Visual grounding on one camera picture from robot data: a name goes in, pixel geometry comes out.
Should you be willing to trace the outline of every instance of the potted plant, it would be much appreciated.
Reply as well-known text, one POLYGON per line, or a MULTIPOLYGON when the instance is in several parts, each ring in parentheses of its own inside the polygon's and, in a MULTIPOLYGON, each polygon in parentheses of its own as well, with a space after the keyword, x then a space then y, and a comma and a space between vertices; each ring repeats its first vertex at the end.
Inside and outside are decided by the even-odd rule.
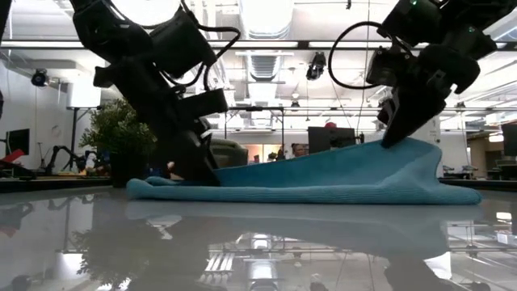
POLYGON ((117 99, 91 114, 91 128, 85 130, 79 145, 109 153, 113 186, 120 188, 132 178, 144 178, 155 141, 129 103, 117 99))

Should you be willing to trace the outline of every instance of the computer monitor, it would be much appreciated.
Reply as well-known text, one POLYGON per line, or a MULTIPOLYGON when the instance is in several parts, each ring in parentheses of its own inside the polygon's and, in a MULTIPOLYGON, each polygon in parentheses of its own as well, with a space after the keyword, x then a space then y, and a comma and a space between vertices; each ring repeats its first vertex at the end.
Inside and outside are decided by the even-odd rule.
POLYGON ((517 156, 517 124, 503 124, 501 130, 504 136, 504 155, 517 156))
POLYGON ((309 152, 311 154, 353 145, 355 145, 354 129, 309 127, 309 152))
POLYGON ((15 150, 22 150, 25 155, 28 155, 30 139, 31 134, 29 129, 20 129, 7 132, 6 156, 11 154, 15 150))

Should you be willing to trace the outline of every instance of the glossy table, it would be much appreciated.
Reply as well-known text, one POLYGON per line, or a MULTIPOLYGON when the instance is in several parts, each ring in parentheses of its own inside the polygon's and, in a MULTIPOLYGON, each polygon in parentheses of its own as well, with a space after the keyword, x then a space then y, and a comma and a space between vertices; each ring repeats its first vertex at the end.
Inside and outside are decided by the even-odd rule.
POLYGON ((517 290, 517 199, 483 193, 472 207, 7 194, 0 290, 517 290))

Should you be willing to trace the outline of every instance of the black robotic arm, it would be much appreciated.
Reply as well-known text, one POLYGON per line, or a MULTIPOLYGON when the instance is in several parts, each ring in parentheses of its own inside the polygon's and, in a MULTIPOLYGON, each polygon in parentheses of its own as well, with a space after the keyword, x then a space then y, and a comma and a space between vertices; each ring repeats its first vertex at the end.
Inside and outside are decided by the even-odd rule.
POLYGON ((392 87, 377 118, 387 125, 382 146, 393 146, 443 111, 452 85, 460 94, 474 83, 477 60, 497 49, 483 30, 516 6, 516 0, 399 0, 383 23, 357 23, 339 36, 329 54, 330 76, 352 90, 392 87), (366 77, 371 85, 350 86, 334 76, 332 57, 338 42, 361 26, 377 27, 392 46, 374 52, 366 77), (421 43, 427 46, 416 57, 411 49, 421 43))
POLYGON ((74 25, 84 46, 111 64, 96 68, 94 84, 116 85, 148 124, 158 139, 158 153, 166 164, 174 161, 177 174, 184 179, 210 185, 219 182, 213 174, 217 164, 209 149, 211 136, 205 136, 209 123, 203 116, 226 112, 222 89, 183 98, 185 86, 170 87, 167 79, 180 78, 199 63, 204 67, 205 83, 217 55, 199 32, 203 27, 184 5, 174 17, 148 34, 143 27, 121 13, 110 1, 71 0, 74 25))

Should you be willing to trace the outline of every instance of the microfiber towel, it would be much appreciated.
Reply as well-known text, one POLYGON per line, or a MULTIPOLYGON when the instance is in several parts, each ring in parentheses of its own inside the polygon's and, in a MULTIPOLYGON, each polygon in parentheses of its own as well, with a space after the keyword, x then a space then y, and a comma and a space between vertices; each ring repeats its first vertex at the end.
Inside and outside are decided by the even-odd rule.
POLYGON ((216 170, 220 187, 150 177, 132 179, 131 199, 216 202, 475 205, 473 189, 436 179, 441 150, 406 138, 384 149, 379 141, 280 162, 216 170))

